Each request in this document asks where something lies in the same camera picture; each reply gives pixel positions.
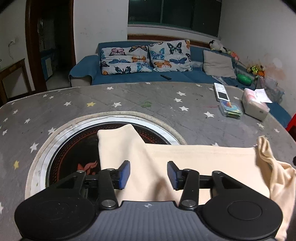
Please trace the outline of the white remote control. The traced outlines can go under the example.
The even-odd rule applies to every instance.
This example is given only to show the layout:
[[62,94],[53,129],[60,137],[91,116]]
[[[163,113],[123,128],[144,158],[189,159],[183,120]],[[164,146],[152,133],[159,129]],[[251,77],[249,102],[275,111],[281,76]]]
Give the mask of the white remote control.
[[227,101],[230,102],[230,98],[227,94],[226,88],[220,83],[214,83],[214,92],[218,102]]

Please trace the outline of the right butterfly pillow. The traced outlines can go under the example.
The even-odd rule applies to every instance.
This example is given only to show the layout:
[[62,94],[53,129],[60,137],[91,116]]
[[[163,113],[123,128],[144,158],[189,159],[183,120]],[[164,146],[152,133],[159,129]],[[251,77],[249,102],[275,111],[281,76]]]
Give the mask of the right butterfly pillow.
[[192,71],[190,40],[174,40],[149,44],[149,54],[154,71]]

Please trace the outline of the grey plain cushion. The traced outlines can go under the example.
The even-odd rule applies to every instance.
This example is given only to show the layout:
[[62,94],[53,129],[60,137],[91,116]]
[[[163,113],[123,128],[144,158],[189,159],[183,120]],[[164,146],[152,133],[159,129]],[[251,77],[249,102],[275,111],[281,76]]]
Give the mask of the grey plain cushion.
[[212,51],[203,51],[203,70],[207,75],[236,79],[232,59]]

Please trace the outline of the butterfly pillow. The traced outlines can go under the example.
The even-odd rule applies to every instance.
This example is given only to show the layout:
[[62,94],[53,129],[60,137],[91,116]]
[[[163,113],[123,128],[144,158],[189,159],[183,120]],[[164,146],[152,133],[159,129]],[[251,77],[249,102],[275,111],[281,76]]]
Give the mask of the butterfly pillow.
[[100,68],[102,75],[152,72],[148,46],[102,48]]
[[192,71],[190,40],[174,40],[149,44],[149,54],[154,71]]

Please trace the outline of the blue sectional sofa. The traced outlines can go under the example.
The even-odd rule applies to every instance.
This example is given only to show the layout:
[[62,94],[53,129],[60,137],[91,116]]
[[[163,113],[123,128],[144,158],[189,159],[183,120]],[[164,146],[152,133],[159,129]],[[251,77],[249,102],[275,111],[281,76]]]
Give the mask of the blue sectional sofa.
[[[166,42],[119,41],[98,44],[95,55],[84,57],[69,73],[69,80],[89,78],[88,85],[132,82],[224,83],[245,89],[237,80],[243,69],[223,53],[195,47],[189,40]],[[228,73],[204,69],[210,58],[225,60]]]

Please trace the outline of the cream knit garment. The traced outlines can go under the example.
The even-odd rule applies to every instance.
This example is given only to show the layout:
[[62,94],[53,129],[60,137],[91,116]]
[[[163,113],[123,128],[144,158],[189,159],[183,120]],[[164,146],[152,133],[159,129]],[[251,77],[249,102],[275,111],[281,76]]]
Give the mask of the cream knit garment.
[[130,124],[99,130],[97,136],[102,169],[118,168],[125,160],[130,162],[126,187],[116,192],[119,202],[179,201],[181,192],[172,188],[167,175],[169,161],[201,175],[221,171],[280,206],[283,222],[276,239],[287,238],[295,205],[295,169],[274,157],[266,137],[258,137],[256,147],[251,148],[157,145],[145,143]]

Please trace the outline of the left butterfly pillow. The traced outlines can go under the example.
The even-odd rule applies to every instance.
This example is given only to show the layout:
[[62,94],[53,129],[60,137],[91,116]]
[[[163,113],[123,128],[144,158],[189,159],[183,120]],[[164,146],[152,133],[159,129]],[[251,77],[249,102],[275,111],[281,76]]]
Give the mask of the left butterfly pillow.
[[100,68],[102,75],[152,72],[148,46],[102,48]]

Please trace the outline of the yellow toy pile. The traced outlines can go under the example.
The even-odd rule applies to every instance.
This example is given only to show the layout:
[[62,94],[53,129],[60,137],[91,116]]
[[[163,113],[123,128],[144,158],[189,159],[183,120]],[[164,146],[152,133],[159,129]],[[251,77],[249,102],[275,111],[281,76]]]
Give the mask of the yellow toy pile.
[[262,65],[254,65],[247,68],[247,72],[256,76],[265,76],[265,68]]

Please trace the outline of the round induction cooktop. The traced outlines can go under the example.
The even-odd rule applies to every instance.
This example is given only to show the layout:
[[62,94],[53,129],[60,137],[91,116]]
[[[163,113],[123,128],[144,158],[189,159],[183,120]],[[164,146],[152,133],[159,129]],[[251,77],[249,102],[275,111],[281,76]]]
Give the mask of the round induction cooktop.
[[99,165],[99,130],[119,128],[131,124],[149,144],[184,145],[185,139],[165,122],[137,111],[109,111],[81,116],[55,130],[41,146],[31,164],[25,198],[29,198],[66,176],[84,169],[97,174]]

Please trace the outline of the clear storage bin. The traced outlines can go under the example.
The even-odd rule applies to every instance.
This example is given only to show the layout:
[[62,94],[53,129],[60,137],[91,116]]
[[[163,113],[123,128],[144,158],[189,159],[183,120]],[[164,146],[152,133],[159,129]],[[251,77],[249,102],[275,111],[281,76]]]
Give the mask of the clear storage bin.
[[281,103],[285,91],[278,85],[278,82],[270,77],[258,77],[256,89],[263,88],[272,102]]

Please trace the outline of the black white plush toy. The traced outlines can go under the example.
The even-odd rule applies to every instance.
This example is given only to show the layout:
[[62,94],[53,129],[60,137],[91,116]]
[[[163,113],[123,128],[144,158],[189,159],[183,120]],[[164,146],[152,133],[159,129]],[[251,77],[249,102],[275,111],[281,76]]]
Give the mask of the black white plush toy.
[[211,40],[209,42],[209,47],[212,51],[218,51],[220,53],[226,53],[227,49],[219,42],[216,40]]

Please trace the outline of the white tissue box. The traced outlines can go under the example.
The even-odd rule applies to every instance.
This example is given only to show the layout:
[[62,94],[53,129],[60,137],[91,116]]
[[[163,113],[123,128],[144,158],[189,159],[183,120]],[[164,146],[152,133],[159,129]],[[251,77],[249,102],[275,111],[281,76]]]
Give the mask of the white tissue box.
[[267,104],[272,103],[263,88],[255,90],[245,88],[241,101],[244,112],[259,121],[265,120],[270,112],[270,108]]

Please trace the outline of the black remote on sofa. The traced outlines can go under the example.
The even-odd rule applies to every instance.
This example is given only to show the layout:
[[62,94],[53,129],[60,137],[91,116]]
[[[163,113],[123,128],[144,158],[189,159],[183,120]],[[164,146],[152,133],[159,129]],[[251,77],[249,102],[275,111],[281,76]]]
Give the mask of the black remote on sofa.
[[172,78],[170,78],[169,76],[165,76],[165,75],[160,75],[162,78],[165,78],[166,80],[172,80]]

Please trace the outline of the dark window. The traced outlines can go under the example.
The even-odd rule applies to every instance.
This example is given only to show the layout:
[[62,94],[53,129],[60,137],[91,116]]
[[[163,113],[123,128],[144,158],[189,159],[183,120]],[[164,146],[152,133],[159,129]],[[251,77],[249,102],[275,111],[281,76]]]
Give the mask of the dark window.
[[191,30],[217,37],[222,1],[146,0],[129,1],[128,23]]

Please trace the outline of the red plastic stool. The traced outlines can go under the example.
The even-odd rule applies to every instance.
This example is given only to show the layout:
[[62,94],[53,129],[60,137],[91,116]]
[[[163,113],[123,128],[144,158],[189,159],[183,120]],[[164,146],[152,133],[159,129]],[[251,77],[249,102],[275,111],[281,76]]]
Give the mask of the red plastic stool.
[[288,123],[286,127],[287,132],[292,136],[295,140],[296,137],[296,114],[293,115],[292,119]]

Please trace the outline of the wooden side table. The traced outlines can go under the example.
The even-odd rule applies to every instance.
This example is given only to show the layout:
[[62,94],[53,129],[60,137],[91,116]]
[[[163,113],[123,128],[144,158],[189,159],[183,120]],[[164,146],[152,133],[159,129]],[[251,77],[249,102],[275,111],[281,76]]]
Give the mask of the wooden side table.
[[32,93],[25,59],[1,70],[1,105]]

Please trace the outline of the grey star tablecloth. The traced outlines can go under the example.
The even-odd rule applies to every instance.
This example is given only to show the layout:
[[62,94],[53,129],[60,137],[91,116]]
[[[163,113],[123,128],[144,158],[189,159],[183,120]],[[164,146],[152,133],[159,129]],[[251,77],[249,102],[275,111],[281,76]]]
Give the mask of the grey star tablecloth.
[[14,212],[30,166],[54,129],[105,111],[137,111],[164,121],[188,144],[252,147],[268,138],[277,160],[292,163],[295,141],[271,115],[264,122],[222,115],[210,84],[120,83],[49,91],[1,107],[1,240],[19,240]]

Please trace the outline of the clear plastic card box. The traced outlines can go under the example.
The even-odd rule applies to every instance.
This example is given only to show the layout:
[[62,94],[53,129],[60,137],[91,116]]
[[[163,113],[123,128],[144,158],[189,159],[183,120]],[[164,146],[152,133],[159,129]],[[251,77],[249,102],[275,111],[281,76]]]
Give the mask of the clear plastic card box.
[[220,101],[219,108],[221,113],[226,117],[240,119],[243,114],[236,104],[229,101]]

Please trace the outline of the green round toy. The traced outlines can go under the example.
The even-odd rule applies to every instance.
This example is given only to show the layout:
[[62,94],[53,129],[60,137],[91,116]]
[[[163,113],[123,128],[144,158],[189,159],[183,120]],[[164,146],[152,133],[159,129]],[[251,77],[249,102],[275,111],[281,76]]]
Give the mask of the green round toy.
[[243,74],[237,74],[237,80],[238,82],[246,86],[250,86],[253,84],[253,80],[250,77]]

